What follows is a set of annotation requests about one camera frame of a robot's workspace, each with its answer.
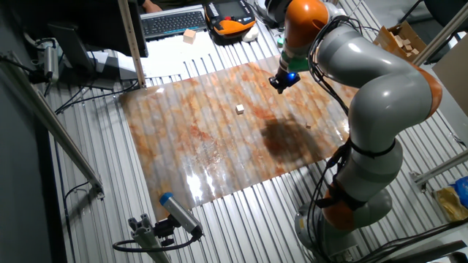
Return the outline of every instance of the keyboard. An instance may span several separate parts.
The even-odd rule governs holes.
[[[207,28],[201,11],[144,18],[141,22],[146,39],[158,39],[183,34],[186,29],[198,31]]]

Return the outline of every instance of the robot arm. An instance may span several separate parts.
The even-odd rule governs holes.
[[[395,136],[435,112],[442,88],[430,74],[373,45],[349,26],[340,26],[324,38],[317,60],[322,71],[335,81],[360,89],[348,115],[353,150],[336,175],[339,186],[334,187],[367,203],[401,168],[403,153]],[[346,200],[342,201],[341,205],[349,207]],[[322,210],[328,223],[337,229],[353,230],[374,223],[375,218],[359,216],[359,208],[350,209],[353,213],[348,211],[348,218],[339,215],[339,203]]]
[[[333,14],[333,9],[319,0],[292,0],[286,12],[280,66],[270,78],[279,93],[299,81],[296,72],[309,71],[310,47]],[[324,244],[336,244],[336,240],[327,239],[373,224],[391,210],[385,187],[398,175],[403,161],[402,147],[395,137],[435,112],[442,87],[421,68],[373,45],[348,25],[337,26],[325,35],[316,59],[329,78],[360,89],[348,114],[350,154],[325,198],[318,202],[318,212],[325,220],[313,226],[323,229]],[[310,213],[302,207],[295,220],[298,237],[309,248],[314,238],[304,230],[314,223],[309,220]]]

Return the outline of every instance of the blue light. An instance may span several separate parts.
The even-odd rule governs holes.
[[[291,73],[289,73],[289,74],[287,75],[287,79],[288,79],[289,81],[293,81],[293,80],[295,79],[295,76],[296,76],[296,73],[291,72]]]

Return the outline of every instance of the cardboard box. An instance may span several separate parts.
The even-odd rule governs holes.
[[[374,44],[406,61],[412,62],[415,60],[418,55],[411,53],[411,56],[408,56],[407,52],[398,46],[392,34],[402,39],[408,39],[411,42],[411,47],[419,52],[426,48],[426,44],[418,37],[416,32],[412,30],[407,21],[391,28],[382,27],[374,40]]]

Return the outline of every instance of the white paper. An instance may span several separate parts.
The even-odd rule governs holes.
[[[145,77],[165,77],[182,74],[186,68],[184,61],[201,58],[213,50],[213,42],[208,32],[197,32],[194,43],[184,42],[182,35],[147,42],[148,58],[141,58]],[[136,78],[132,57],[117,53],[121,68],[121,79]]]
[[[102,70],[104,70],[105,62],[107,61],[107,57],[109,56],[109,53],[101,52],[101,51],[98,51],[98,52],[93,51],[93,53],[91,54],[91,51],[88,51],[89,58],[93,58],[93,54],[97,60],[96,71],[101,73]]]
[[[183,63],[180,55],[175,50],[168,50],[162,41],[146,43],[148,58],[141,58],[141,65],[145,77],[164,77],[179,75],[183,72]],[[135,65],[133,58],[122,53],[117,53],[118,66],[121,68],[121,78],[135,78]]]

